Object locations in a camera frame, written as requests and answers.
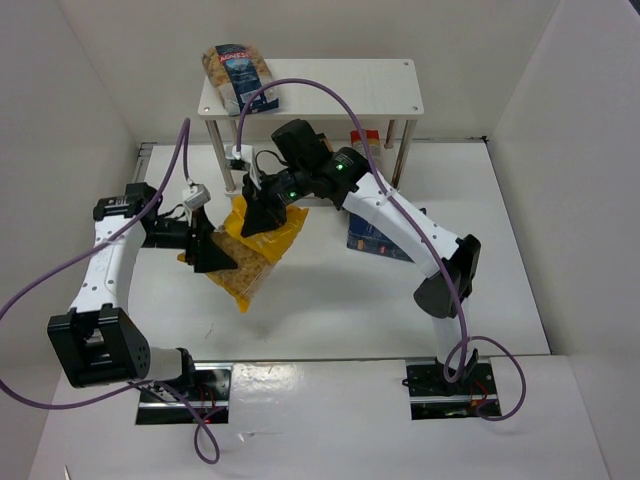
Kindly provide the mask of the yellow macaroni bag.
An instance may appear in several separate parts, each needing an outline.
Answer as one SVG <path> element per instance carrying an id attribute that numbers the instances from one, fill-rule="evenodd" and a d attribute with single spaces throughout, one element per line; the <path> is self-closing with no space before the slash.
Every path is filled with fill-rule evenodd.
<path id="1" fill-rule="evenodd" d="M 206 274 L 234 298 L 241 313 L 249 310 L 251 300 L 263 281 L 293 245 L 304 226 L 309 209 L 287 206 L 283 226 L 243 238 L 241 229 L 246 212 L 245 199 L 242 196 L 234 198 L 231 212 L 223 223 L 223 230 L 212 234 L 214 244 L 233 259 L 237 267 Z"/>

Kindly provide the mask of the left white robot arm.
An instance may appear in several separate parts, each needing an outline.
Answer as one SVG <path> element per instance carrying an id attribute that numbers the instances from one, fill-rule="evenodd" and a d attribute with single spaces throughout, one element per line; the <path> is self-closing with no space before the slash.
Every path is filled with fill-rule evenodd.
<path id="1" fill-rule="evenodd" d="M 47 334 L 75 388 L 127 381 L 161 381 L 185 391 L 197 385 L 194 361 L 184 348 L 149 345 L 128 315 L 134 266 L 143 248 L 180 250 L 200 274 L 235 270 L 237 262 L 213 240 L 202 208 L 189 221 L 159 214 L 161 197 L 146 183 L 93 209 L 95 244 L 82 286 L 69 311 L 50 318 Z"/>

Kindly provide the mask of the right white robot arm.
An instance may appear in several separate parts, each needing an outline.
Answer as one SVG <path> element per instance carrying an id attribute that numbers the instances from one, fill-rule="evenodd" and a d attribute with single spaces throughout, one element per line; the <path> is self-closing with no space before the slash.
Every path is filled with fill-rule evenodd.
<path id="1" fill-rule="evenodd" d="M 468 352 L 462 304 L 472 291 L 479 240 L 473 235 L 456 235 L 430 220 L 359 151 L 351 147 L 331 150 L 304 120 L 280 127 L 272 140 L 284 166 L 276 174 L 259 168 L 250 147 L 235 144 L 231 149 L 232 158 L 248 166 L 242 187 L 246 202 L 242 236 L 283 226 L 287 207 L 308 195 L 362 218 L 398 246 L 423 274 L 413 298 L 433 320 L 442 375 L 449 383 L 465 379 L 477 357 Z"/>

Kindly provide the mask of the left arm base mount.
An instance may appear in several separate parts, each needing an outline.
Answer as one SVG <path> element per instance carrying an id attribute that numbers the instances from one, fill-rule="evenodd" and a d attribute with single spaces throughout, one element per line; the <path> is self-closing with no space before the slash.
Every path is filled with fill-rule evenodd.
<path id="1" fill-rule="evenodd" d="M 175 389 L 196 410 L 207 424 L 227 424 L 232 384 L 232 364 L 197 362 L 193 386 Z M 161 387 L 144 387 L 139 394 L 135 424 L 186 425 L 195 424 L 183 402 Z"/>

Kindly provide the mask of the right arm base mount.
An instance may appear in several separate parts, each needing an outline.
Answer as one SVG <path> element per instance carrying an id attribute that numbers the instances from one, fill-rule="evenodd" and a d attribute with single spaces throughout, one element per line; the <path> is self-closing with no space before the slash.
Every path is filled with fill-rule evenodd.
<path id="1" fill-rule="evenodd" d="M 409 395 L 411 419 L 478 418 L 477 408 L 490 418 L 502 415 L 491 364 L 480 361 L 469 376 L 448 383 L 436 360 L 409 361 L 401 381 Z"/>

